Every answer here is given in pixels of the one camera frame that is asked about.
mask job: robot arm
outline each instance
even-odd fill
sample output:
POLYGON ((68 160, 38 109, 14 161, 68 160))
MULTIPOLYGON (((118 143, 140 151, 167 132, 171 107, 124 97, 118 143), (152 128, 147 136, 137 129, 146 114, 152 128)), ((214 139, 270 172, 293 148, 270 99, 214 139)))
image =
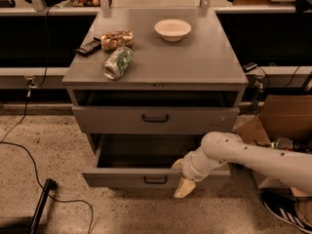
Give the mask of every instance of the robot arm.
POLYGON ((197 150, 173 164, 173 169, 181 169, 184 175, 175 197, 185 197, 195 188, 196 182, 228 162, 278 178, 284 184, 312 195, 312 155, 248 145, 237 135, 211 132, 203 137, 197 150))

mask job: can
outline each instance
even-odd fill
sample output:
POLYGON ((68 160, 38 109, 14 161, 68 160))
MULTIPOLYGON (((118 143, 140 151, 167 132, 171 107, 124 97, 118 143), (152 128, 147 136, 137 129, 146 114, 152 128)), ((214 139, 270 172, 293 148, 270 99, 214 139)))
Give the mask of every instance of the can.
POLYGON ((134 34, 129 29, 104 33, 100 36, 100 43, 105 51, 116 50, 118 47, 131 48, 134 44, 134 34))
POLYGON ((102 64, 103 74, 111 80, 122 77, 133 61, 134 54, 128 47, 119 47, 102 64))

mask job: cabinet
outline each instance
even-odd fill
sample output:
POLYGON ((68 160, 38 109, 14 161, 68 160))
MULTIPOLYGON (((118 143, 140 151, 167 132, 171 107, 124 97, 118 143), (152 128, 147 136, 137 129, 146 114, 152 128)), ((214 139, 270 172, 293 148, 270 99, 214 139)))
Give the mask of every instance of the cabinet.
MULTIPOLYGON (((200 145, 210 131, 231 132, 247 86, 214 11, 199 9, 111 9, 99 13, 85 42, 102 32, 130 29, 134 62, 118 81, 108 80, 104 51, 75 57, 63 84, 73 113, 95 153, 83 176, 90 186, 177 187, 175 160, 200 145), (153 30, 163 19, 186 20, 192 31, 164 41, 153 30)), ((227 166, 199 186, 217 188, 227 166)))

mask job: shoe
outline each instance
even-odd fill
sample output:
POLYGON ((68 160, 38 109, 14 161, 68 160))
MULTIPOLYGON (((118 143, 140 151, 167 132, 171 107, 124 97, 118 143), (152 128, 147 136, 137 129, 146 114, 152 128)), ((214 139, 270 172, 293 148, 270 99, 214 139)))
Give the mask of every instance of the shoe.
POLYGON ((271 192, 261 194, 262 202, 267 210, 280 220, 292 224, 304 233, 312 234, 312 227, 304 224, 295 212, 295 201, 271 192))

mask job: concrete floor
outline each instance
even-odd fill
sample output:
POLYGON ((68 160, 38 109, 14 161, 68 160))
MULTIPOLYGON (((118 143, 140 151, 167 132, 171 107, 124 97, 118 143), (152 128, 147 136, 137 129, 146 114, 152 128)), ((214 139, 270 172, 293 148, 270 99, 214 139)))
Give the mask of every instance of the concrete floor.
MULTIPOLYGON (((15 110, 0 111, 0 137, 21 118, 15 110)), ((237 125, 250 120, 241 116, 237 125)), ((39 179, 54 179, 59 200, 85 200, 94 209, 93 234, 294 234, 300 233, 271 215, 261 204, 249 169, 231 167, 223 189, 196 190, 175 199, 173 189, 90 188, 81 176, 92 167, 94 155, 69 110, 29 109, 5 139, 26 147, 37 163, 39 179)), ((0 217, 31 215, 40 189, 33 163, 18 147, 0 144, 0 217)), ((84 203, 62 204, 48 199, 47 221, 37 233, 87 233, 90 208, 84 203)), ((0 233, 27 233, 0 229, 0 233)))

